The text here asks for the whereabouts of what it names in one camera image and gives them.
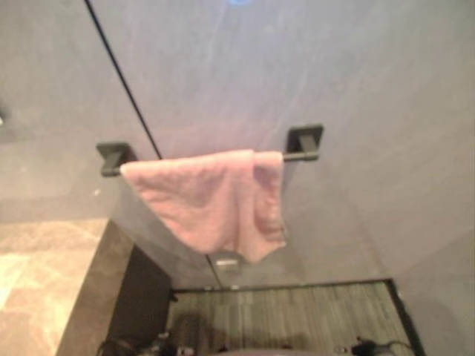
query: towel bar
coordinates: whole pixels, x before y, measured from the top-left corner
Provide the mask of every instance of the towel bar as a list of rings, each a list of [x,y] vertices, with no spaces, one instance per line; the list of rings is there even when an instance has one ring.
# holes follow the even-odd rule
[[[291,128],[287,136],[286,153],[283,154],[284,162],[318,159],[318,146],[323,132],[323,125]],[[104,158],[104,165],[101,167],[103,177],[119,176],[121,164],[137,160],[131,146],[126,142],[102,142],[98,143],[96,148]]]

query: blue light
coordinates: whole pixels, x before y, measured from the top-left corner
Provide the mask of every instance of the blue light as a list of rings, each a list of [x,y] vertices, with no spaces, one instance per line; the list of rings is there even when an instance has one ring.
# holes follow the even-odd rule
[[[228,3],[231,5],[248,5],[252,3],[254,0],[228,0]]]

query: shower floor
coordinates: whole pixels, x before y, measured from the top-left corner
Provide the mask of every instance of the shower floor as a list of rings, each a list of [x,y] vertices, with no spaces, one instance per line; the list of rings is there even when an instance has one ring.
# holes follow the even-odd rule
[[[384,282],[305,286],[261,291],[200,291],[176,294],[167,329],[178,346],[198,355],[220,348],[282,348],[335,354],[356,337],[409,343]],[[394,346],[397,355],[412,355]]]

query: towel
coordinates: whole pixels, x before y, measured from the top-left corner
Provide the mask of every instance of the towel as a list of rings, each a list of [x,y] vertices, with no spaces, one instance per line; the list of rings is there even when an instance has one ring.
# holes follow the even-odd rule
[[[280,152],[230,151],[128,162],[120,172],[187,246],[235,251],[258,262],[285,245]]]

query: marble floor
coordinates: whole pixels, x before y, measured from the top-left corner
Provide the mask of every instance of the marble floor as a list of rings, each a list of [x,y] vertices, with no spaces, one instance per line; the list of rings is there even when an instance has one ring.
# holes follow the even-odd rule
[[[106,225],[0,225],[0,356],[55,355]]]

